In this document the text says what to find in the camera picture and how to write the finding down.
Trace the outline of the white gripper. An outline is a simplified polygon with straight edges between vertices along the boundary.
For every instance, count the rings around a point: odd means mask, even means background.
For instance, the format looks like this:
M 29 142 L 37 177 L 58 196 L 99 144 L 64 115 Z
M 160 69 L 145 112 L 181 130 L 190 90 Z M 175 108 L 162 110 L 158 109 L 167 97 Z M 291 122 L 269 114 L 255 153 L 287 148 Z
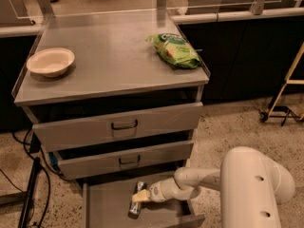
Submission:
M 177 186 L 173 178 L 166 180 L 160 180 L 153 183 L 149 187 L 149 191 L 146 189 L 141 190 L 140 192 L 132 196 L 133 202 L 164 202 L 167 200 L 178 200 L 180 198 L 181 190 Z

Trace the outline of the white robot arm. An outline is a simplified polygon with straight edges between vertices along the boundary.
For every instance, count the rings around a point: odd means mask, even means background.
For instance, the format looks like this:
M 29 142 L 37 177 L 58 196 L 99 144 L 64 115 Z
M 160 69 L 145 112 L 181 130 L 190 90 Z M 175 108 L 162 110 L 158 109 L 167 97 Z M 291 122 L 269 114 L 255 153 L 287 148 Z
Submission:
M 294 178 L 284 166 L 239 146 L 227 152 L 219 169 L 181 167 L 132 201 L 191 200 L 202 187 L 220 191 L 221 228 L 281 228 L 277 206 L 295 194 Z

